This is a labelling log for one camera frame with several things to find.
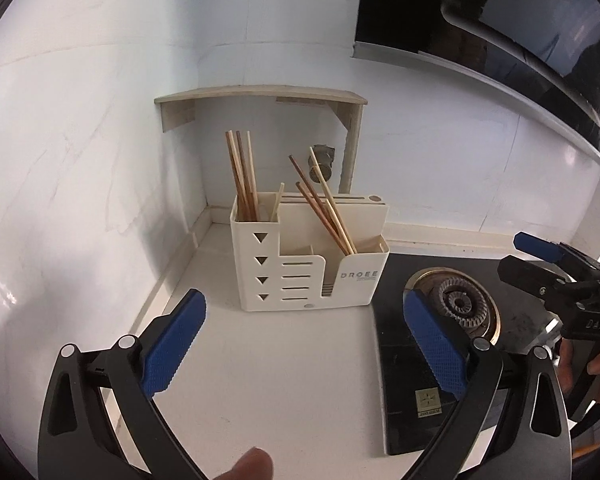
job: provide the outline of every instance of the wooden chopstick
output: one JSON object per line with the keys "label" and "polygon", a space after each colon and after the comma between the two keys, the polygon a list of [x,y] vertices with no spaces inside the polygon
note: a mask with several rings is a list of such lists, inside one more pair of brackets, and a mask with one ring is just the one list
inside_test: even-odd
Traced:
{"label": "wooden chopstick", "polygon": [[271,222],[278,221],[278,209],[280,208],[280,201],[282,200],[282,194],[285,192],[285,183],[280,182],[280,189],[278,190],[278,194],[276,195],[276,203],[273,205],[273,209],[271,210]]}
{"label": "wooden chopstick", "polygon": [[245,221],[246,203],[244,201],[244,186],[241,183],[240,170],[238,163],[237,150],[235,149],[234,133],[229,130],[224,133],[226,136],[226,145],[229,148],[229,158],[231,159],[231,169],[234,172],[235,193],[238,197],[238,211],[236,214],[238,221]]}
{"label": "wooden chopstick", "polygon": [[338,236],[337,232],[327,220],[327,217],[322,212],[322,209],[320,209],[320,206],[318,206],[315,200],[309,195],[309,192],[305,191],[302,188],[302,184],[300,184],[300,182],[296,182],[296,187],[298,188],[298,191],[302,194],[302,196],[304,196],[304,199],[309,203],[311,209],[314,210],[314,212],[320,219],[320,222],[322,222],[322,225],[324,225],[325,229],[327,229],[333,240],[337,243],[340,250],[345,254],[345,256],[348,255],[349,251],[347,251],[347,248],[342,243],[342,240]]}
{"label": "wooden chopstick", "polygon": [[289,155],[289,160],[294,165],[294,168],[296,168],[296,171],[298,172],[298,175],[300,175],[300,178],[302,179],[302,182],[304,182],[304,185],[306,186],[306,188],[311,193],[311,196],[317,202],[318,207],[324,213],[324,217],[329,221],[329,223],[331,224],[331,227],[333,227],[333,230],[334,231],[337,230],[336,224],[331,219],[331,215],[329,214],[329,211],[325,208],[324,204],[322,203],[322,199],[316,193],[316,191],[314,189],[314,186],[309,182],[309,179],[304,174],[304,171],[302,171],[302,168],[300,167],[300,165],[296,162],[294,156],[293,155]]}
{"label": "wooden chopstick", "polygon": [[247,161],[244,158],[244,148],[242,146],[242,136],[240,130],[237,130],[235,136],[238,139],[238,154],[240,155],[240,167],[242,168],[242,177],[244,179],[244,197],[247,203],[247,222],[253,222],[256,218],[256,213],[253,206],[253,192],[251,191],[250,171],[247,167]]}
{"label": "wooden chopstick", "polygon": [[333,215],[333,222],[336,225],[338,231],[340,232],[340,235],[342,236],[342,240],[344,241],[345,246],[350,251],[349,254],[357,254],[358,251],[356,250],[356,246],[354,245],[351,235],[349,234],[349,231],[347,231],[347,227],[346,227],[344,221],[342,220],[342,216],[340,215],[340,212],[338,211],[338,206],[336,205],[336,201],[333,199],[333,195],[331,194],[331,190],[329,189],[327,181],[324,179],[324,175],[322,174],[322,171],[320,170],[320,165],[318,164],[318,160],[315,158],[314,149],[311,146],[309,146],[309,152],[311,153],[311,160],[314,163],[315,174],[318,176],[318,179],[320,180],[320,185],[322,186],[322,190],[324,191],[324,197],[327,199],[327,203],[330,206],[330,207],[328,207],[328,209],[330,210],[330,213],[332,213],[332,215]]}
{"label": "wooden chopstick", "polygon": [[258,203],[258,189],[256,186],[256,172],[253,167],[253,152],[251,151],[251,133],[247,130],[247,165],[249,167],[249,180],[251,184],[251,195],[253,210],[255,212],[254,221],[260,221],[260,204]]}

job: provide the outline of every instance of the plastic kitchen organizer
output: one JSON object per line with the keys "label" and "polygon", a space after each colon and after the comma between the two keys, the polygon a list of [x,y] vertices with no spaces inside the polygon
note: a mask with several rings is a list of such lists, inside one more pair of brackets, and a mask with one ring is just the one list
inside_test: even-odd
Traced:
{"label": "plastic kitchen organizer", "polygon": [[[276,193],[258,193],[271,218]],[[299,193],[285,193],[277,217],[238,222],[231,211],[235,269],[244,310],[304,310],[371,302],[389,255],[382,228],[389,207],[377,196],[336,195],[358,254],[345,256]]]}

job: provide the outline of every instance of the blue rubber pad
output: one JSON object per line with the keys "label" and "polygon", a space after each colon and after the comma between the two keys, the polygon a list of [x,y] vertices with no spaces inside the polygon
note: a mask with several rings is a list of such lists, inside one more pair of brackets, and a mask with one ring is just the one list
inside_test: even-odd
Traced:
{"label": "blue rubber pad", "polygon": [[434,314],[419,292],[404,295],[402,312],[411,334],[435,376],[440,388],[460,399],[466,390],[466,364],[451,341],[439,327]]}
{"label": "blue rubber pad", "polygon": [[187,304],[171,315],[170,323],[144,359],[142,390],[147,397],[167,389],[193,339],[205,322],[206,301],[194,294]]}
{"label": "blue rubber pad", "polygon": [[526,233],[518,233],[513,237],[513,246],[523,253],[531,254],[550,264],[556,264],[562,258],[562,248],[558,244],[547,242]]}

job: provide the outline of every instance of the wooden shelf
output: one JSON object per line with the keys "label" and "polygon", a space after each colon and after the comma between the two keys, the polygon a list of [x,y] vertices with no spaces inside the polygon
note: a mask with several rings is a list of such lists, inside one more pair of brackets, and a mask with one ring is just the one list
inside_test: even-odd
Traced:
{"label": "wooden shelf", "polygon": [[168,132],[196,118],[196,101],[213,97],[264,96],[277,101],[327,105],[347,129],[339,193],[349,193],[358,151],[362,110],[367,100],[347,90],[289,85],[234,85],[196,88],[154,99],[160,105],[162,131]]}

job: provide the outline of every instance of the marble wall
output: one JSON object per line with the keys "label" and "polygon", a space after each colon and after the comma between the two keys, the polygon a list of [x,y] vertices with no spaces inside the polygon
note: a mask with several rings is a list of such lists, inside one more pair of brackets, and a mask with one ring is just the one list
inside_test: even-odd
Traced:
{"label": "marble wall", "polygon": [[[200,86],[293,84],[368,99],[352,191],[381,195],[392,207],[390,221],[573,236],[600,167],[521,116],[509,98],[465,75],[420,60],[401,68],[351,58],[358,0],[205,0],[202,7]],[[250,101],[241,117],[235,107],[218,101],[198,114],[207,199],[214,205],[228,205],[232,184],[228,168],[210,162],[224,147],[207,137],[231,127],[228,118],[235,118],[234,129],[252,130],[260,146],[256,159],[264,161],[259,174],[273,190],[288,177],[293,186],[282,135],[289,151],[298,148],[299,132],[306,133],[305,144],[319,139],[338,147],[342,139],[320,110],[284,112],[296,120],[282,126],[270,123],[265,100]],[[342,150],[337,156],[342,160]]]}
{"label": "marble wall", "polygon": [[131,327],[206,206],[196,0],[14,0],[0,20],[0,432],[32,471],[59,348]]}

